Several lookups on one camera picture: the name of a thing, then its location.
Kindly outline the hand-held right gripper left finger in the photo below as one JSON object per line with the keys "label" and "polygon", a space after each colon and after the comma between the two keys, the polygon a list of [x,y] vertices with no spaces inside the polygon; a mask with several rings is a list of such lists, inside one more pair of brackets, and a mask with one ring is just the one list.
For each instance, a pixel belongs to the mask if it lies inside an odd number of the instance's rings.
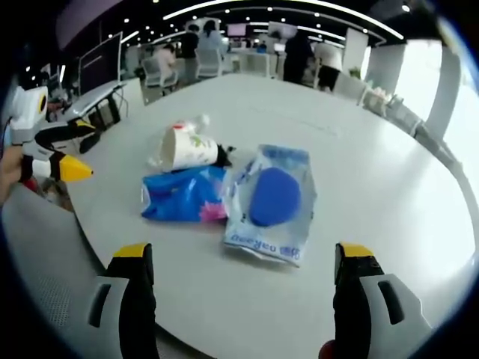
{"label": "hand-held right gripper left finger", "polygon": [[151,244],[127,245],[113,254],[97,277],[88,308],[101,358],[156,357],[153,285]]}

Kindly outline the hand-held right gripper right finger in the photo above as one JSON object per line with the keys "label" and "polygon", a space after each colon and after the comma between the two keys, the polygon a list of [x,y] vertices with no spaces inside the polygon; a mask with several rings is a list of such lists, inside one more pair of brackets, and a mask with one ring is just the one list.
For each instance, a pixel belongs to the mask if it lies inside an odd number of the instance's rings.
{"label": "hand-held right gripper right finger", "polygon": [[335,246],[335,356],[408,358],[431,333],[421,300],[363,245]]}

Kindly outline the person's left hand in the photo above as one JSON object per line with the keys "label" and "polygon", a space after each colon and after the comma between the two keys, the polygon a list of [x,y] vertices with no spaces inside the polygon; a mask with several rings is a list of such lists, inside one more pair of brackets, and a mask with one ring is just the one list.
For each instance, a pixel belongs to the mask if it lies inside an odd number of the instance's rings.
{"label": "person's left hand", "polygon": [[3,204],[12,188],[22,174],[22,148],[20,146],[8,147],[1,159],[1,204]]}

